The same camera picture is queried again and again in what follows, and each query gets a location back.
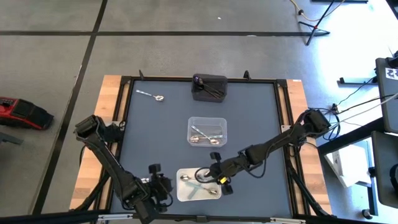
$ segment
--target red object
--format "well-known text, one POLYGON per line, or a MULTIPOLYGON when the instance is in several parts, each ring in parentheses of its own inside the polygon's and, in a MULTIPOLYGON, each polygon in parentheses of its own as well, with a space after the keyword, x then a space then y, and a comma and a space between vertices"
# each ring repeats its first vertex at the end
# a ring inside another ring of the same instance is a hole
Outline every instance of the red object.
POLYGON ((0 96, 0 124, 20 128, 47 129, 53 116, 33 103, 0 96))

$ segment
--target clear plastic container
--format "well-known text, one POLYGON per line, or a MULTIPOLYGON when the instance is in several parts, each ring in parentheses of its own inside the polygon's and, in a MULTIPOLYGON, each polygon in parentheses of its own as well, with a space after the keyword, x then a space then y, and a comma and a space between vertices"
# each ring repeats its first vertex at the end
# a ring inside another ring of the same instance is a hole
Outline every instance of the clear plastic container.
MULTIPOLYGON (((201 184, 195 180, 194 175, 198 169, 188 168, 177 171, 177 198, 180 202, 214 200, 221 197, 221 186, 217 183, 201 184)), ((198 174, 203 175, 206 172, 208 169, 203 169, 198 174)))
POLYGON ((224 118, 191 117, 188 120, 187 141, 191 146, 224 146, 227 142, 226 120, 224 118))

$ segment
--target concrete floor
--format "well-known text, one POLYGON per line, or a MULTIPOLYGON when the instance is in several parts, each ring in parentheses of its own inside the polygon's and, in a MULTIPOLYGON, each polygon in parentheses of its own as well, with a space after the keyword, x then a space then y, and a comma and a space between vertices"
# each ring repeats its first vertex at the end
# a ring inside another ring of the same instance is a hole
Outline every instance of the concrete floor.
MULTIPOLYGON (((327 7, 309 0, 297 3, 311 18, 327 7)), ((100 5, 100 0, 0 0, 0 30, 91 31, 100 5)), ((108 2, 100 30, 308 31, 297 25, 299 20, 289 0, 113 0, 108 2)), ((344 4, 321 27, 331 34, 315 38, 308 47, 301 37, 97 37, 44 212, 69 208, 81 148, 73 127, 92 114, 104 75, 137 75, 141 69, 153 76, 241 77, 249 70, 253 78, 301 79, 308 105, 327 107, 357 88, 338 86, 339 77, 370 78, 374 60, 398 50, 397 20, 383 1, 344 4)), ((88 39, 0 36, 0 95, 31 100, 55 115, 53 126, 44 132, 0 127, 25 139, 22 146, 0 145, 0 216, 28 212, 88 39)), ((377 87, 367 86, 343 106, 374 96, 377 87)), ((364 124, 366 119, 355 122, 364 124)), ((344 125, 343 132, 353 128, 344 125)), ((327 166, 324 175, 333 213, 364 220, 358 213, 368 206, 366 189, 344 189, 327 166)), ((379 212, 375 221, 397 219, 390 208, 381 206, 379 212)))

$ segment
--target spoon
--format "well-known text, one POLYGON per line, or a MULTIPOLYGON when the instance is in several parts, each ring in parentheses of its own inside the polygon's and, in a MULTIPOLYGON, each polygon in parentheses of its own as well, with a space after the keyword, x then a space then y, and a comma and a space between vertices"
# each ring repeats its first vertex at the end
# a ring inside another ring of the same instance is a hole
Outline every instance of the spoon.
MULTIPOLYGON (((223 138, 223 136, 222 136, 222 135, 219 135, 219 136, 209 136, 209 138, 211 138, 211 139, 214 139, 214 138, 223 138)), ((192 142, 192 143, 195 143, 195 142, 198 142, 198 141, 201 140, 201 139, 206 139, 206 137, 200 137, 200 136, 195 135, 195 136, 190 137, 190 138, 189 138, 189 141, 192 142)))
POLYGON ((161 95, 154 96, 154 95, 152 95, 152 94, 146 93, 146 92, 141 91, 141 90, 136 90, 136 92, 137 92, 137 93, 144 94, 144 95, 147 95, 147 96, 153 96, 153 97, 155 98, 155 100, 158 101, 158 102, 161 102, 161 101, 164 100, 164 96, 161 96, 161 95))
POLYGON ((206 187, 202 187, 201 185, 194 184, 194 183, 192 183, 192 182, 186 182, 185 184, 188 185, 188 186, 190 186, 190 187, 194 187, 194 188, 206 190, 206 191, 209 192, 209 194, 211 194, 211 195, 217 195, 217 194, 218 194, 218 191, 217 191, 217 190, 208 189, 208 188, 206 188, 206 187))
POLYGON ((195 131, 199 132, 199 134, 203 135, 205 138, 207 138, 210 141, 210 144, 220 144, 220 142, 218 140, 215 139, 211 139, 209 138, 205 133, 203 133, 202 131, 200 131, 197 127, 195 127, 194 125, 191 126, 192 129, 194 129, 195 131))
POLYGON ((195 178, 189 177, 188 175, 181 175, 180 180, 186 182, 188 180, 195 180, 195 178))

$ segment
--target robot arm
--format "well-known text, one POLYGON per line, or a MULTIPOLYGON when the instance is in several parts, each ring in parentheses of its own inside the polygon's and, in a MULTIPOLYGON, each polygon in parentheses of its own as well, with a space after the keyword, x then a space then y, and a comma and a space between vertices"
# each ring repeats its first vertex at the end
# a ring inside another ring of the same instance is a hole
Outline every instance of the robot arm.
POLYGON ((228 185, 228 179, 235 176, 238 172, 247 172, 259 167, 268 155, 273 151, 286 146, 301 146, 307 137, 319 137, 325 134, 330 127, 330 123, 319 110, 307 110, 302 113, 295 124, 287 131, 268 140, 262 144, 249 146, 238 152, 238 156, 221 162, 218 153, 212 153, 211 158, 217 162, 209 168, 209 173, 205 177, 212 177, 209 182, 217 182, 220 185, 228 185))
POLYGON ((106 142, 119 141, 122 131, 115 124, 105 126, 98 116, 90 116, 76 125, 76 138, 93 151, 104 169, 113 180, 115 194, 126 210, 135 210, 141 223, 150 223, 159 212, 165 212, 169 205, 160 203, 166 200, 172 190, 170 179, 160 172, 160 165, 149 166, 152 174, 148 183, 123 169, 108 149, 106 142))

